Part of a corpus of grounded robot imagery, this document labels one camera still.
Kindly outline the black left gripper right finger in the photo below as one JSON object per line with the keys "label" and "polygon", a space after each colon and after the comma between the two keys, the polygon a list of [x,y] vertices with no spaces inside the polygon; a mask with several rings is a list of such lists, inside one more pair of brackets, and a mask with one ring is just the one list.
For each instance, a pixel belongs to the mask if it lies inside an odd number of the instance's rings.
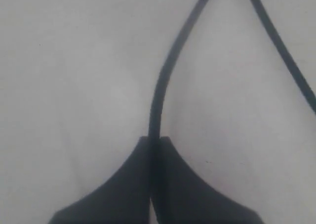
{"label": "black left gripper right finger", "polygon": [[160,224],[261,224],[253,210],[226,197],[200,178],[169,137],[155,146],[151,199]]}

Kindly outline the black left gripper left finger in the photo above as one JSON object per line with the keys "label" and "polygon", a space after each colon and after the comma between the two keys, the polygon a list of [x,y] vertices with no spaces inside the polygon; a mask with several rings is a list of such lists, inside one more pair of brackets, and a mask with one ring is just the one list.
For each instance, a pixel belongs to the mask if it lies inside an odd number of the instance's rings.
{"label": "black left gripper left finger", "polygon": [[51,224],[147,224],[150,147],[139,139],[124,164],[99,188],[56,212]]}

